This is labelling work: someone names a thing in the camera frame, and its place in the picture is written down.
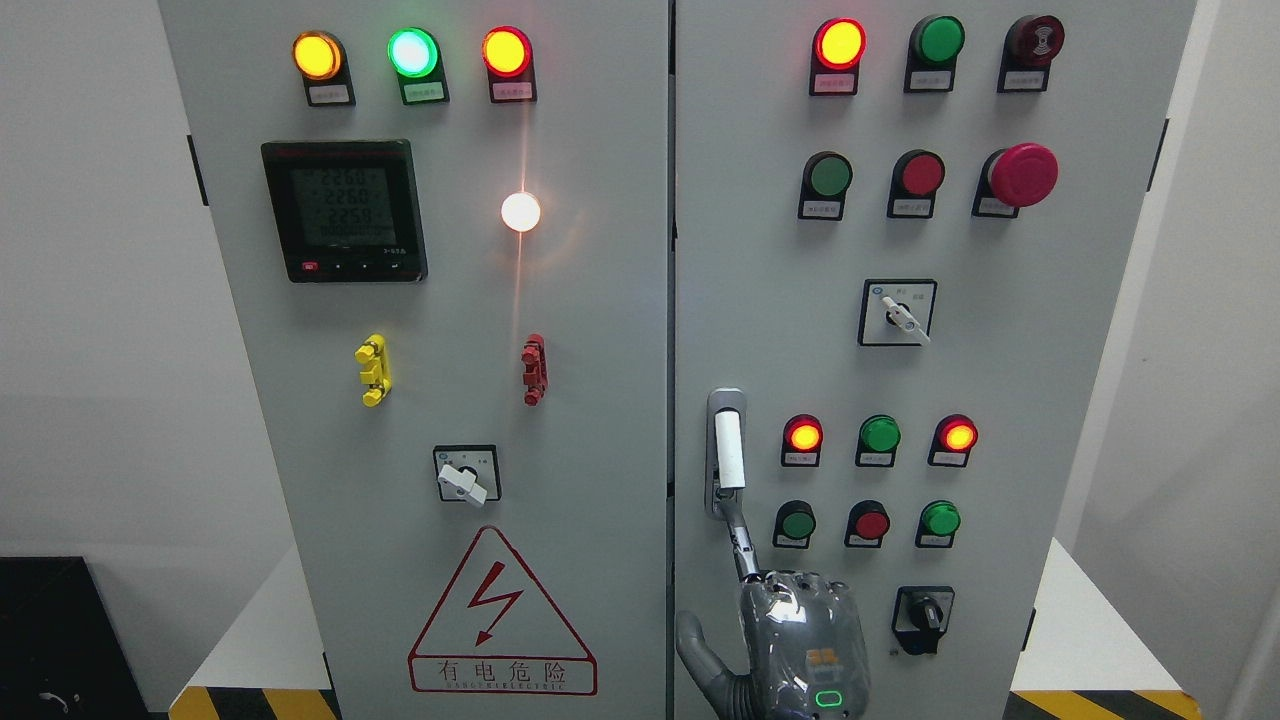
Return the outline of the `grey robot hand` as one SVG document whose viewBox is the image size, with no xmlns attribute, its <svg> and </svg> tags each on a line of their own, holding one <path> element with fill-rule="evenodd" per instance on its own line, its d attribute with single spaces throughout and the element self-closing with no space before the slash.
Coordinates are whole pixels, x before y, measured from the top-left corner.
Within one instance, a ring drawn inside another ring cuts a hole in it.
<svg viewBox="0 0 1280 720">
<path fill-rule="evenodd" d="M 680 611 L 675 644 L 719 719 L 860 719 L 870 698 L 868 653 L 850 587 L 812 571 L 763 571 L 735 492 L 721 489 L 740 575 L 750 671 L 732 673 Z"/>
</svg>

